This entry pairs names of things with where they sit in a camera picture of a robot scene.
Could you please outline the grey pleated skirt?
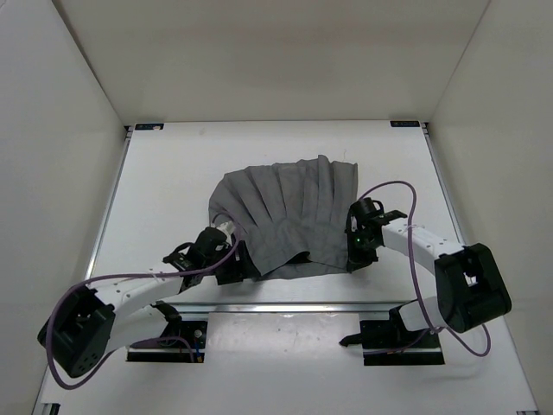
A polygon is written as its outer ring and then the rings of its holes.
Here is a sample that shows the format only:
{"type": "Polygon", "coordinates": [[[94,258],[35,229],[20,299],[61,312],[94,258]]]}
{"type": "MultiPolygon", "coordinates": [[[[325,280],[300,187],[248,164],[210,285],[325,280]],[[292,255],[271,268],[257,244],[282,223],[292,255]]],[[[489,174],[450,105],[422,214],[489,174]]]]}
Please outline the grey pleated skirt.
{"type": "Polygon", "coordinates": [[[315,159],[250,166],[223,176],[210,221],[234,219],[257,280],[346,272],[346,217],[358,194],[355,163],[315,159]]]}

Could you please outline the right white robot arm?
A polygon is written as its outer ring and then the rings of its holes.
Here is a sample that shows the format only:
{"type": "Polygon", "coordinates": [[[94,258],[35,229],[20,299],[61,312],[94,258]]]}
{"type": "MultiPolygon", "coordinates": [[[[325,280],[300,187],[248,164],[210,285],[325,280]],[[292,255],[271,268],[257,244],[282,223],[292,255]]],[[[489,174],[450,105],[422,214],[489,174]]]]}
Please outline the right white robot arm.
{"type": "Polygon", "coordinates": [[[436,294],[390,310],[388,338],[407,346],[424,329],[451,329],[465,333],[512,310],[492,251],[477,243],[464,246],[413,226],[408,215],[386,212],[380,201],[367,197],[354,202],[346,219],[349,272],[378,261],[377,249],[388,248],[407,256],[435,278],[436,294]]]}

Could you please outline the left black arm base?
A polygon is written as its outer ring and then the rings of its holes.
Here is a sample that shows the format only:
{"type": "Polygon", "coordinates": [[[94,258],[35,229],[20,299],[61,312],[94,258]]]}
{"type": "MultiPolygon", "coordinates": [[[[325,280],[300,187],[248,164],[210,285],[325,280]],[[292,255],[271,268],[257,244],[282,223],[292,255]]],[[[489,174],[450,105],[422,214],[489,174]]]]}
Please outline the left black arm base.
{"type": "Polygon", "coordinates": [[[127,362],[193,363],[205,361],[208,320],[206,316],[183,317],[168,303],[154,306],[165,318],[163,332],[127,348],[127,362]]]}

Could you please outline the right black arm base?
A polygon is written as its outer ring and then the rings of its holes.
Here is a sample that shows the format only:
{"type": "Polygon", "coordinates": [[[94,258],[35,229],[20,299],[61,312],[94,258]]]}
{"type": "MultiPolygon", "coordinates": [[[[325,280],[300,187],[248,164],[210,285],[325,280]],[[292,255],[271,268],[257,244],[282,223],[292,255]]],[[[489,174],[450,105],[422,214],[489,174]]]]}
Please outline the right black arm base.
{"type": "Polygon", "coordinates": [[[361,346],[366,367],[441,366],[445,364],[438,334],[430,329],[407,330],[396,310],[386,319],[366,317],[359,321],[359,332],[343,337],[344,347],[361,346]]]}

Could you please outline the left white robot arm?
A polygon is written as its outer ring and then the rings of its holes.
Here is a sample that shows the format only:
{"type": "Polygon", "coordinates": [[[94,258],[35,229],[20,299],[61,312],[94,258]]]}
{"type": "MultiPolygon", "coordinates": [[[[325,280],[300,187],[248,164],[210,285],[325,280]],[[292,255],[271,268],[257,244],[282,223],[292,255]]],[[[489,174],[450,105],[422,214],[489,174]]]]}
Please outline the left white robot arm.
{"type": "Polygon", "coordinates": [[[70,289],[37,335],[50,361],[76,379],[121,347],[188,348],[181,316],[168,298],[207,276],[219,285],[260,276],[230,222],[206,227],[196,241],[177,246],[162,261],[176,273],[95,278],[70,289]]]}

